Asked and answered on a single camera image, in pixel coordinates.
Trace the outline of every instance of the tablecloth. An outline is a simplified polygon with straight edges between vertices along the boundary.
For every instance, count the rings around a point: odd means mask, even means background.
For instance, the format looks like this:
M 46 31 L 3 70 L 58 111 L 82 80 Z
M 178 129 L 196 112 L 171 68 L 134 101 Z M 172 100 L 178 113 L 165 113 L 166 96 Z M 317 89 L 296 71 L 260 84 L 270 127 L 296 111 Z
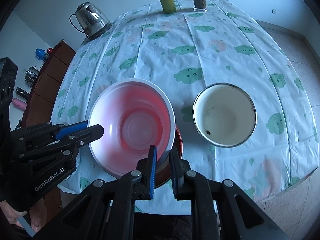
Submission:
M 276 42 L 250 16 L 227 0 L 207 0 L 208 11 L 193 11 L 192 0 L 175 0 L 177 12 L 160 3 L 125 13 L 94 41 L 85 41 L 61 84 L 52 123 L 87 120 L 110 84 L 142 78 L 159 86 L 172 103 L 183 140 L 183 158 L 208 179 L 232 179 L 255 202 L 301 182 L 319 164 L 312 109 L 296 71 Z M 246 91 L 258 121 L 252 136 L 234 148 L 207 143 L 196 131 L 192 105 L 206 86 L 225 82 Z M 88 146 L 77 170 L 60 183 L 80 193 L 95 179 L 115 178 L 95 162 Z M 190 214 L 189 201 L 176 201 L 171 181 L 154 200 L 137 201 L 136 211 Z

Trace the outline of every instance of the white bowl rim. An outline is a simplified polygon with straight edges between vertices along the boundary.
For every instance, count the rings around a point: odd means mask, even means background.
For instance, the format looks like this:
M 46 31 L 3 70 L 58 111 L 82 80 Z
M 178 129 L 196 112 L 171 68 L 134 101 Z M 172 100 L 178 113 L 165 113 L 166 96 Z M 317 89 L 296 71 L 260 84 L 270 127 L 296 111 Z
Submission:
M 231 87 L 234 87 L 234 88 L 240 90 L 242 93 L 244 93 L 245 96 L 247 96 L 247 98 L 249 99 L 249 101 L 250 101 L 250 103 L 251 103 L 251 105 L 252 105 L 252 107 L 253 107 L 253 110 L 254 110 L 254 126 L 253 126 L 252 131 L 251 131 L 251 133 L 249 134 L 249 136 L 248 136 L 245 140 L 243 140 L 242 142 L 240 142 L 240 143 L 231 144 L 231 145 L 225 145 L 225 144 L 219 144 L 219 143 L 217 143 L 217 142 L 215 142 L 215 141 L 212 141 L 212 140 L 210 140 L 209 138 L 207 138 L 207 136 L 205 136 L 203 132 L 201 132 L 201 130 L 199 129 L 198 125 L 196 124 L 196 119 L 195 119 L 195 105 L 196 105 L 196 102 L 197 102 L 198 98 L 201 96 L 201 94 L 202 94 L 205 90 L 207 90 L 207 89 L 210 88 L 210 87 L 217 86 L 217 85 L 227 85 L 227 86 L 231 86 Z M 248 95 L 248 93 L 245 92 L 243 89 L 241 89 L 240 87 L 238 87 L 238 86 L 236 86 L 236 85 L 230 84 L 230 83 L 214 83 L 214 84 L 211 84 L 211 85 L 205 87 L 204 89 L 202 89 L 201 92 L 196 96 L 195 101 L 193 102 L 192 116 L 193 116 L 193 123 L 195 124 L 195 127 L 196 127 L 198 133 L 199 133 L 207 142 L 213 144 L 214 146 L 221 147 L 221 148 L 232 148 L 232 147 L 236 147 L 236 146 L 239 146 L 239 145 L 245 143 L 245 142 L 250 138 L 250 136 L 253 134 L 253 132 L 254 132 L 254 130 L 256 129 L 256 126 L 257 126 L 257 111 L 256 111 L 256 107 L 254 106 L 254 103 L 253 103 L 251 97 L 250 97 L 250 96 Z
M 88 119 L 88 127 L 92 126 L 93 124 L 90 124 L 91 122 L 91 117 L 92 117 L 92 113 L 93 110 L 96 106 L 96 104 L 98 103 L 99 99 L 106 93 L 108 93 L 111 89 L 113 89 L 114 87 L 121 85 L 123 83 L 129 83 L 129 82 L 138 82 L 138 83 L 143 83 L 145 85 L 148 85 L 149 87 L 153 88 L 163 99 L 165 105 L 167 106 L 168 109 L 168 113 L 169 113 L 169 117 L 170 117 L 170 136 L 169 136 L 169 140 L 168 140 L 168 145 L 166 150 L 163 152 L 163 154 L 161 155 L 160 159 L 157 161 L 156 167 L 160 167 L 162 165 L 162 163 L 166 160 L 166 158 L 169 155 L 169 152 L 171 151 L 172 147 L 173 147 L 173 143 L 174 143 L 174 137 L 175 137 L 175 132 L 176 132 L 176 120 L 175 120 L 175 116 L 174 116 L 174 111 L 172 108 L 172 105 L 167 97 L 167 95 L 161 90 L 161 88 L 159 88 L 157 85 L 153 84 L 152 82 L 148 81 L 148 80 L 144 80 L 144 79 L 140 79 L 140 78 L 127 78 L 121 81 L 118 81 L 116 83 L 113 83 L 112 85 L 110 85 L 109 87 L 107 87 L 101 94 L 100 96 L 96 99 L 95 103 L 93 104 L 92 108 L 91 108 L 91 112 L 89 115 L 89 119 Z M 95 156 L 93 150 L 92 150 L 92 146 L 91 143 L 89 144 L 89 148 L 91 151 L 91 154 L 93 156 L 93 158 L 95 159 L 95 161 L 98 163 L 98 165 L 107 173 L 109 173 L 111 176 L 115 177 L 115 178 L 120 178 L 119 175 L 116 175 L 114 173 L 112 173 L 111 171 L 109 171 L 108 169 L 106 169 L 97 159 L 97 157 Z

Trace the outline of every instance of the brown wooden cabinet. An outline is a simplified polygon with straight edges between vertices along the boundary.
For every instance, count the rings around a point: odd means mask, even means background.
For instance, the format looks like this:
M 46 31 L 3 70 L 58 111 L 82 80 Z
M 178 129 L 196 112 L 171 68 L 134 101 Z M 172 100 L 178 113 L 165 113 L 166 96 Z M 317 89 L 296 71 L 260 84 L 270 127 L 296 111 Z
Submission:
M 54 47 L 32 86 L 22 127 L 50 122 L 60 85 L 75 54 L 63 40 Z

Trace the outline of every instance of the stainless steel kettle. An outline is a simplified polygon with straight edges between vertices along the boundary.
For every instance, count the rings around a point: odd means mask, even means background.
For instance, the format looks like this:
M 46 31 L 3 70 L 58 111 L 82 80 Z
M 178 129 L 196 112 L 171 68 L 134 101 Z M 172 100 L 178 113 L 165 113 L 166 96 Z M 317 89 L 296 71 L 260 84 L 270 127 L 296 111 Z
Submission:
M 71 22 L 71 16 L 73 15 L 76 16 L 84 32 L 75 27 Z M 69 21 L 74 28 L 84 33 L 89 40 L 94 40 L 100 37 L 112 26 L 104 13 L 94 4 L 89 2 L 80 4 L 75 13 L 70 15 Z

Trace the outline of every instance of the pink bowl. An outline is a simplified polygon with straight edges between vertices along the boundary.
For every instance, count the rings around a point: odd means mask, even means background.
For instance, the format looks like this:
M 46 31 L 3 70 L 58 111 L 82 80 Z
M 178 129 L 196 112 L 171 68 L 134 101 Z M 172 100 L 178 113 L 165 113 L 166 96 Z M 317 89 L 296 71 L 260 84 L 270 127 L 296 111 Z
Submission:
M 150 145 L 157 146 L 157 167 L 172 149 L 175 118 L 167 96 L 155 84 L 137 78 L 108 87 L 96 100 L 88 126 L 104 128 L 101 139 L 89 147 L 97 163 L 119 178 L 147 158 Z

